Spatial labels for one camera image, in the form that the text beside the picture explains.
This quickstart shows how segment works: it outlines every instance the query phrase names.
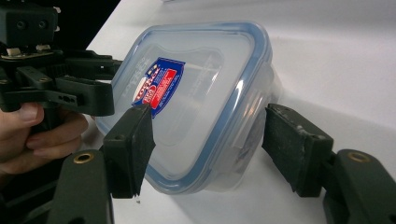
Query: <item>white table surface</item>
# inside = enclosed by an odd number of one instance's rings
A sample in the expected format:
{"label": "white table surface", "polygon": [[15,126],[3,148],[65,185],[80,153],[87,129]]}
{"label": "white table surface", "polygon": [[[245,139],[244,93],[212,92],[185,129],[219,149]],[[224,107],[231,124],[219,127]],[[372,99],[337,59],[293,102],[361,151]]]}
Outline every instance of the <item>white table surface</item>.
{"label": "white table surface", "polygon": [[[151,25],[255,21],[270,36],[279,103],[332,136],[334,151],[370,153],[396,179],[395,12],[393,0],[123,0],[89,49],[123,60]],[[84,147],[102,137],[92,125]],[[113,200],[117,224],[326,223],[323,197],[291,192],[261,148],[236,189],[169,196],[145,181],[139,199]]]}

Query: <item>product label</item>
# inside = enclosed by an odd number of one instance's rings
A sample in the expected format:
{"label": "product label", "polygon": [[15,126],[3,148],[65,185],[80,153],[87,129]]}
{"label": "product label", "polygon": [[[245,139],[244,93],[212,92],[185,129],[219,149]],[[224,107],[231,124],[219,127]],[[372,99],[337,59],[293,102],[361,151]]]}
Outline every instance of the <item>product label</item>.
{"label": "product label", "polygon": [[184,64],[158,58],[140,80],[132,105],[150,104],[151,115],[154,118],[172,98],[183,75]]}

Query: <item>container lid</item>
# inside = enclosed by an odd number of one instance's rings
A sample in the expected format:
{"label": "container lid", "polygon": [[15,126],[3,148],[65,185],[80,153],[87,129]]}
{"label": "container lid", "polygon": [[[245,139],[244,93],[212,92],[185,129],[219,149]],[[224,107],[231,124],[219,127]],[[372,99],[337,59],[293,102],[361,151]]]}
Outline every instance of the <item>container lid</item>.
{"label": "container lid", "polygon": [[156,147],[146,178],[166,193],[200,188],[224,131],[263,62],[268,36],[251,22],[162,25],[137,38],[111,84],[116,113],[97,118],[106,134],[131,106],[151,104]]}

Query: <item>plastic food container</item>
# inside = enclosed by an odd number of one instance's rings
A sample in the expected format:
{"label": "plastic food container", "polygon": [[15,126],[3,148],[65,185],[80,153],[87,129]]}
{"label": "plastic food container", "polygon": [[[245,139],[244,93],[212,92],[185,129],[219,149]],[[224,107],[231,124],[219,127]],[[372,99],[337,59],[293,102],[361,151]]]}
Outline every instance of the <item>plastic food container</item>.
{"label": "plastic food container", "polygon": [[106,134],[128,108],[151,104],[147,181],[167,194],[230,189],[281,92],[271,58],[267,33],[251,22],[150,27],[111,82],[116,114],[97,126]]}

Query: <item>finger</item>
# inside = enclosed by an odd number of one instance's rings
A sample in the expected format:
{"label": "finger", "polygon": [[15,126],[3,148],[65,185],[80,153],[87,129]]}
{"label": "finger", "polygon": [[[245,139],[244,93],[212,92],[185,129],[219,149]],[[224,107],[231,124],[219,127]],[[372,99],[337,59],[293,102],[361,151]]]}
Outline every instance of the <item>finger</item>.
{"label": "finger", "polygon": [[29,129],[22,129],[18,134],[0,141],[0,163],[18,156],[24,150],[24,141],[29,132]]}
{"label": "finger", "polygon": [[26,146],[30,149],[56,147],[81,136],[88,128],[88,121],[79,113],[68,112],[64,117],[64,124],[43,133],[31,135]]}
{"label": "finger", "polygon": [[60,159],[75,152],[81,145],[81,137],[75,138],[67,143],[56,147],[45,147],[33,150],[33,154],[37,157],[46,159]]}
{"label": "finger", "polygon": [[32,150],[24,150],[18,157],[0,163],[0,171],[6,175],[20,175],[41,167],[51,160],[37,157]]}
{"label": "finger", "polygon": [[44,109],[38,103],[25,103],[15,112],[0,111],[0,141],[15,135],[17,131],[30,128],[44,118]]}

